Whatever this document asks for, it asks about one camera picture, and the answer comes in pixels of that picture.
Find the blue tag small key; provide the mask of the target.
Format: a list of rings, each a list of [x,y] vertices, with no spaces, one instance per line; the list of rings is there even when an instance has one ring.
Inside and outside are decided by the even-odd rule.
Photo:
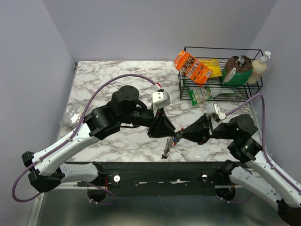
[[[181,138],[182,138],[182,135],[177,133],[173,139],[173,146],[175,146],[181,140]]]

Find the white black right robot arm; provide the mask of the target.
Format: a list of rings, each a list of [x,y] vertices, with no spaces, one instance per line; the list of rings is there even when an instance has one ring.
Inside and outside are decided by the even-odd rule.
[[[227,160],[217,170],[217,181],[223,185],[232,182],[257,195],[278,213],[290,226],[301,224],[301,185],[281,169],[252,138],[257,131],[252,117],[242,114],[228,123],[216,123],[213,116],[204,114],[196,122],[181,130],[184,139],[206,143],[209,139],[228,139],[231,155],[257,172],[261,177],[248,174],[245,169]]]

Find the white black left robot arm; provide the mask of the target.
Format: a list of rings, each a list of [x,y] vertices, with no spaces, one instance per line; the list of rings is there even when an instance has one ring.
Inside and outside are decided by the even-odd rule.
[[[123,86],[114,92],[111,101],[95,108],[83,118],[79,127],[43,151],[22,155],[28,167],[30,184],[38,192],[53,190],[61,183],[85,181],[94,186],[104,182],[104,174],[96,164],[71,166],[66,163],[81,150],[120,131],[121,125],[147,127],[151,138],[173,137],[175,127],[167,118],[164,107],[170,104],[169,94],[158,89],[152,93],[152,105],[139,99],[139,91],[133,86]]]

